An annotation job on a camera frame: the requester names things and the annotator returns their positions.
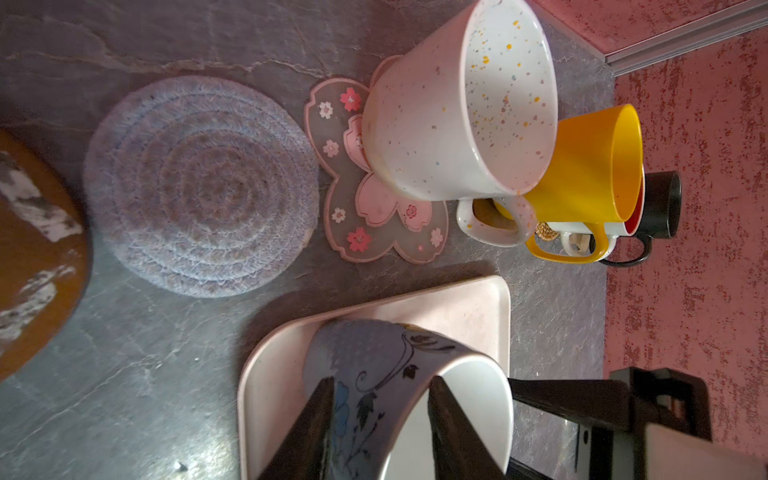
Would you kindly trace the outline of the white mug front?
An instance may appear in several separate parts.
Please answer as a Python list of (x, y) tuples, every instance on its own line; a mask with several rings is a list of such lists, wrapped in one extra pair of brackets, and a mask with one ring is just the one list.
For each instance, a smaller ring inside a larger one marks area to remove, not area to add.
[(458, 202), (470, 237), (534, 234), (527, 199), (553, 156), (558, 95), (543, 28), (523, 1), (477, 1), (371, 88), (362, 141), (375, 175), (412, 199)]

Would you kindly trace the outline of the dark glossy brown coaster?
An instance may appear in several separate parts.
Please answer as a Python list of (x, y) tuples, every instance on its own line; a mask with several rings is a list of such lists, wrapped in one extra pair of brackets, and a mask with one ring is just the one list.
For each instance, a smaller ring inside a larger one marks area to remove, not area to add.
[(87, 223), (56, 172), (1, 132), (1, 379), (61, 330), (82, 299)]

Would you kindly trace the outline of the yellow mug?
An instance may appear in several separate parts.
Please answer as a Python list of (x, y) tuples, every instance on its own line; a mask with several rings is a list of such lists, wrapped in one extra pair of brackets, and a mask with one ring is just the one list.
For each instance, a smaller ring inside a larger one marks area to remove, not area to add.
[(557, 255), (541, 249), (534, 238), (526, 247), (552, 262), (599, 261), (610, 246), (605, 226), (631, 217), (643, 178), (642, 130), (633, 105), (560, 121), (548, 169), (524, 198), (540, 222), (584, 224), (595, 251), (587, 257)]

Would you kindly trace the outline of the grey round coaster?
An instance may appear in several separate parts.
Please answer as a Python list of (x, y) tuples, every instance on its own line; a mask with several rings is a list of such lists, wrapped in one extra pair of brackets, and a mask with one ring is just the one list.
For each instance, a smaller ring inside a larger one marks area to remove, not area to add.
[(298, 123), (265, 94), (216, 77), (127, 95), (90, 139), (83, 187), (92, 224), (126, 268), (197, 298), (266, 285), (319, 219), (318, 166)]

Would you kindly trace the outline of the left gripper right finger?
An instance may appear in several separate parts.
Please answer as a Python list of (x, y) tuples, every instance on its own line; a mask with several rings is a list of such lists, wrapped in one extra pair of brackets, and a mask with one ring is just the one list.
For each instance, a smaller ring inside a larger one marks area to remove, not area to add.
[(430, 382), (427, 411), (437, 480), (505, 478), (440, 376)]

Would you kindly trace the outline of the black mug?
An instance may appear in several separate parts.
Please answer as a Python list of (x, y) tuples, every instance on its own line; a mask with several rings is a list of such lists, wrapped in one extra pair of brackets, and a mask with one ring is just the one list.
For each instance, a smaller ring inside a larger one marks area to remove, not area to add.
[(632, 260), (600, 262), (614, 268), (629, 268), (645, 262), (652, 253), (653, 241), (676, 236), (683, 203), (683, 186), (677, 171), (648, 173), (645, 175), (643, 214), (631, 238), (643, 244), (642, 254)]

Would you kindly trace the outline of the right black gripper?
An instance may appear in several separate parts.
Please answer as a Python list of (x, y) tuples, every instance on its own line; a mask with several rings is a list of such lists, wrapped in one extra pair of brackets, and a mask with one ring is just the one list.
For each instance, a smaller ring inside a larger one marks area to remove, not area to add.
[(580, 479), (764, 479), (767, 463), (713, 441), (705, 382), (628, 367), (605, 380), (518, 380), (514, 400), (577, 424)]

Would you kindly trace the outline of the blue floral mug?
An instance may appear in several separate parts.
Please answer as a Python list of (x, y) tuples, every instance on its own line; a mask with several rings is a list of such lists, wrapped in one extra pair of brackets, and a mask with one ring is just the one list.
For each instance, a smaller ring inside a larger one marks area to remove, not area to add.
[(438, 333), (383, 320), (342, 319), (314, 335), (306, 394), (335, 384), (328, 479), (432, 479), (428, 387), (442, 377), (501, 470), (513, 437), (507, 377), (489, 356)]

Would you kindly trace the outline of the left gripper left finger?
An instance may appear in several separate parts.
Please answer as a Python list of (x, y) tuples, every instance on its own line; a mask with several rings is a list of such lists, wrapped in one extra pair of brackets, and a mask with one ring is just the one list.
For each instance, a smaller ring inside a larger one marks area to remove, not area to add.
[(319, 381), (259, 479), (323, 479), (328, 432), (333, 418), (335, 384), (332, 377)]

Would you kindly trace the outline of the beige serving tray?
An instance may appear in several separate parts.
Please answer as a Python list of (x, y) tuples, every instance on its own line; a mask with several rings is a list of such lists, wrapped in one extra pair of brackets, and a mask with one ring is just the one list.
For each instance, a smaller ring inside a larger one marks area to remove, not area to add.
[(318, 382), (335, 384), (330, 479), (431, 479), (428, 386), (442, 376), (500, 468), (513, 440), (510, 292), (492, 275), (290, 321), (238, 387), (241, 475), (266, 469)]

